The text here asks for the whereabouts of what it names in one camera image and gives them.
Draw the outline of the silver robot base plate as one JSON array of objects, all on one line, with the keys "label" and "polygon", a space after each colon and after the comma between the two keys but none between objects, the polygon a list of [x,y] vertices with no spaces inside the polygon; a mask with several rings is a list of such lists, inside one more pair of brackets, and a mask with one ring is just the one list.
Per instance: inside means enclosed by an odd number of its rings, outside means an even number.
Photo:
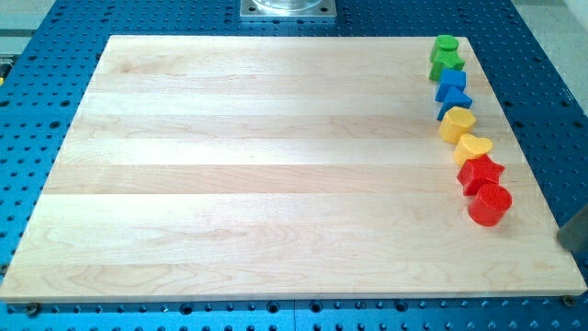
[{"label": "silver robot base plate", "polygon": [[335,0],[240,0],[240,17],[335,18]]}]

